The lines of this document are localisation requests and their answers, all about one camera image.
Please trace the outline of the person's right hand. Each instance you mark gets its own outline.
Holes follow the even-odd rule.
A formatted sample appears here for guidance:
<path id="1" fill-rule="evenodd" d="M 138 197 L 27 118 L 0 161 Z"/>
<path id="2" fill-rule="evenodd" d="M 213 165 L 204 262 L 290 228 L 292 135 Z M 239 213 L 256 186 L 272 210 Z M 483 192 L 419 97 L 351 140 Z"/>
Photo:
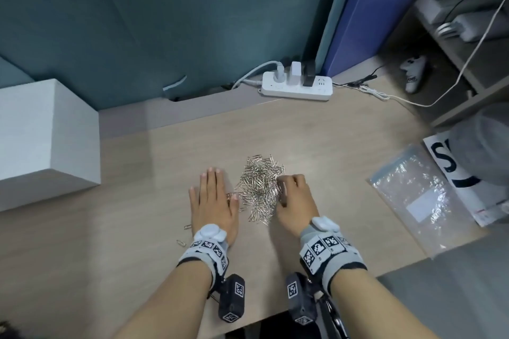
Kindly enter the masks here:
<path id="1" fill-rule="evenodd" d="M 314 217 L 319 217 L 319 210 L 309 188 L 309 199 L 306 203 L 281 206 L 277 204 L 277 217 L 282 226 L 293 236 L 299 238 Z"/>

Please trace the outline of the person's right forearm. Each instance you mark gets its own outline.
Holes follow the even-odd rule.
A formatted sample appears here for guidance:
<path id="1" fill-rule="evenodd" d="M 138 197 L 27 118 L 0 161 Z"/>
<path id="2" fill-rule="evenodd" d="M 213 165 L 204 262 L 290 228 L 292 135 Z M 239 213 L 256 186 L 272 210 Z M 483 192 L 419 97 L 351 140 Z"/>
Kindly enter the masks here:
<path id="1" fill-rule="evenodd" d="M 439 339 L 364 269 L 342 269 L 330 291 L 350 339 Z"/>

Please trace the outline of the person's left forearm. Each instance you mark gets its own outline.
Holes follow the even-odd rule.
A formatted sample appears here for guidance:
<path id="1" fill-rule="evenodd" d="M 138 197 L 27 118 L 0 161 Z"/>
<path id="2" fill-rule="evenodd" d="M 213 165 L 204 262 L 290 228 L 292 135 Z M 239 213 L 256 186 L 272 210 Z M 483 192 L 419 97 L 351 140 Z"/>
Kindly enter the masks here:
<path id="1" fill-rule="evenodd" d="M 202 261 L 179 265 L 114 338 L 197 339 L 211 282 Z"/>

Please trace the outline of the pile of silver paper clips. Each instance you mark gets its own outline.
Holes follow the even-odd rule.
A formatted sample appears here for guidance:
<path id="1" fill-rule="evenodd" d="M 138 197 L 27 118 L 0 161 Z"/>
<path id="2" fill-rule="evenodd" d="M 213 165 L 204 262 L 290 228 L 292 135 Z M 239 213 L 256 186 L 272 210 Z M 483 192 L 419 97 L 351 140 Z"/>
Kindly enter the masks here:
<path id="1" fill-rule="evenodd" d="M 239 211 L 248 213 L 248 221 L 269 226 L 283 189 L 279 177 L 285 168 L 271 154 L 253 155 L 246 159 L 238 183 L 226 192 L 227 202 L 235 194 Z"/>

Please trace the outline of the grey left wrist tracker band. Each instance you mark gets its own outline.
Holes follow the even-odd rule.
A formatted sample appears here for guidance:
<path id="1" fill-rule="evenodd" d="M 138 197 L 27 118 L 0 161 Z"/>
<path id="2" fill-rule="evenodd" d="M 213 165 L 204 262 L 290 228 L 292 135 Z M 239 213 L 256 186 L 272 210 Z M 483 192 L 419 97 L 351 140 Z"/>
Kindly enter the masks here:
<path id="1" fill-rule="evenodd" d="M 217 224 L 207 224 L 201 227 L 195 234 L 192 244 L 179 259 L 177 266 L 189 261 L 202 261 L 212 275 L 209 292 L 218 289 L 225 278 L 229 266 L 227 250 L 229 245 L 226 241 L 226 231 Z"/>

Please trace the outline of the grey right wrist tracker band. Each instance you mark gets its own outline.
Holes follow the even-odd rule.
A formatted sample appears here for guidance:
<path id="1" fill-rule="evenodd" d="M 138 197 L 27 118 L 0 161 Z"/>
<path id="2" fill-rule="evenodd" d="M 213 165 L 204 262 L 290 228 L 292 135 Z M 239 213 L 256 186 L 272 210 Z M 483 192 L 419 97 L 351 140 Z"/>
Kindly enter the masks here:
<path id="1" fill-rule="evenodd" d="M 315 216 L 300 234 L 300 263 L 311 280 L 328 296 L 340 270 L 367 270 L 359 251 L 345 239 L 338 224 L 326 216 Z"/>

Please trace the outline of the white power strip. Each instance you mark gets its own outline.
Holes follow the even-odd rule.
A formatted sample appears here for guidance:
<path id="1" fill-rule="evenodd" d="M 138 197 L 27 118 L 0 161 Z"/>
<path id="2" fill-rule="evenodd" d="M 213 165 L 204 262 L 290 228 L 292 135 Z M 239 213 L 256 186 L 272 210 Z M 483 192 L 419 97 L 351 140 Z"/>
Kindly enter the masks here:
<path id="1" fill-rule="evenodd" d="M 258 91 L 266 97 L 329 101 L 334 88 L 330 77 L 315 76 L 312 86 L 289 85 L 288 81 L 277 82 L 275 72 L 264 72 Z"/>

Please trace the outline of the black power adapter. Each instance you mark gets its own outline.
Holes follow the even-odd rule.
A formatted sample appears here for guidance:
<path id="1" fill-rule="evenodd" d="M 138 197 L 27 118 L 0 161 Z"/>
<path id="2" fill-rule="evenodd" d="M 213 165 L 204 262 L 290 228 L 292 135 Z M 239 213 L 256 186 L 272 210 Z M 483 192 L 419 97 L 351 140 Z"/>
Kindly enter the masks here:
<path id="1" fill-rule="evenodd" d="M 306 61 L 303 65 L 303 82 L 302 86 L 312 87 L 315 81 L 315 60 Z"/>

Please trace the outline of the clear plastic zip bag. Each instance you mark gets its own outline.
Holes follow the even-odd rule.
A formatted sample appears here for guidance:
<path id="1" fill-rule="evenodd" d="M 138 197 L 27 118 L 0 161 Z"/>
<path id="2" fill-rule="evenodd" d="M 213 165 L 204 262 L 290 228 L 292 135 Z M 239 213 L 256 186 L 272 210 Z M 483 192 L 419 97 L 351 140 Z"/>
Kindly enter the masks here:
<path id="1" fill-rule="evenodd" d="M 367 181 L 428 258 L 488 234 L 419 144 L 409 145 Z"/>

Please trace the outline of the white box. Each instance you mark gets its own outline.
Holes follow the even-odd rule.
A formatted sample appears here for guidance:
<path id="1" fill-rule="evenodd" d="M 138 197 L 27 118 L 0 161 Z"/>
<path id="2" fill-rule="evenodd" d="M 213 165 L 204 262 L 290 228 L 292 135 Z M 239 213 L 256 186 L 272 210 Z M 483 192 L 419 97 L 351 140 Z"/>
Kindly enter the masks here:
<path id="1" fill-rule="evenodd" d="M 57 79 L 0 89 L 0 212 L 100 184 L 98 111 Z"/>

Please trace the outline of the white handheld controller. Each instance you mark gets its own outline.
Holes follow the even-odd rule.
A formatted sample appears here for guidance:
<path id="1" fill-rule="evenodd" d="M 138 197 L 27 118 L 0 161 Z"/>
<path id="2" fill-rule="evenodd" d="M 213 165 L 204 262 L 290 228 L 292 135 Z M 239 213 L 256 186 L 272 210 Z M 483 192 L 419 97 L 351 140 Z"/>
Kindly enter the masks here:
<path id="1" fill-rule="evenodd" d="M 411 57 L 401 63 L 400 70 L 404 71 L 406 75 L 406 93 L 414 94 L 417 92 L 422 84 L 427 64 L 428 58 L 425 55 Z"/>

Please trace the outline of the blue partition panel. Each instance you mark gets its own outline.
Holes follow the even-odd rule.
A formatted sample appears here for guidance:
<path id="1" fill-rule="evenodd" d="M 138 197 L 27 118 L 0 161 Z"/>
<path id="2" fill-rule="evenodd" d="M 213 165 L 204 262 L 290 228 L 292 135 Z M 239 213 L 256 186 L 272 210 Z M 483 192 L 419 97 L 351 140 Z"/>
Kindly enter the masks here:
<path id="1" fill-rule="evenodd" d="M 321 72 L 333 77 L 375 56 L 414 0 L 346 0 Z"/>

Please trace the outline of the grey rounded object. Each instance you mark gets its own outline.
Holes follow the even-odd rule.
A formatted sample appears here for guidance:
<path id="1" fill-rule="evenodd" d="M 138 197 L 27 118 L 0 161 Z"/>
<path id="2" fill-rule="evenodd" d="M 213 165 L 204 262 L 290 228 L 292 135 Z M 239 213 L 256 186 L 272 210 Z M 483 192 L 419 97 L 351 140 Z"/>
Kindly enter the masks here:
<path id="1" fill-rule="evenodd" d="M 449 146 L 471 175 L 509 188 L 509 102 L 487 105 L 449 130 Z"/>

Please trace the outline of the wooden shelf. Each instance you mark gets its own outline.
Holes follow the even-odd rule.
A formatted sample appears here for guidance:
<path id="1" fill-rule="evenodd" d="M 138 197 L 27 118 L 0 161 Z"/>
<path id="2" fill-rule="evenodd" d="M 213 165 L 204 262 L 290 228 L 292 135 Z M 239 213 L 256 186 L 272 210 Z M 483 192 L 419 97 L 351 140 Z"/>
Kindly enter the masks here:
<path id="1" fill-rule="evenodd" d="M 428 57 L 423 86 L 404 98 L 419 104 L 431 104 L 456 81 L 476 43 L 459 38 L 441 38 L 438 24 L 429 24 L 411 5 L 379 52 L 392 84 L 403 92 L 405 79 L 399 65 L 412 55 Z M 408 105 L 431 127 L 458 122 L 475 111 L 498 101 L 509 100 L 509 37 L 485 39 L 466 66 L 458 85 L 438 103 L 429 107 Z"/>

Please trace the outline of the white device on shelf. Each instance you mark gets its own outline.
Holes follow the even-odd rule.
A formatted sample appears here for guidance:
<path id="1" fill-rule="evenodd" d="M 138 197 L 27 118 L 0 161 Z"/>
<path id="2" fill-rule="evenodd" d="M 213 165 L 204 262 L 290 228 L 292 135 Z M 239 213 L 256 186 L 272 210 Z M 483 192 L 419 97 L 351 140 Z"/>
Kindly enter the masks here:
<path id="1" fill-rule="evenodd" d="M 509 38 L 509 0 L 416 0 L 414 8 L 437 38 Z"/>

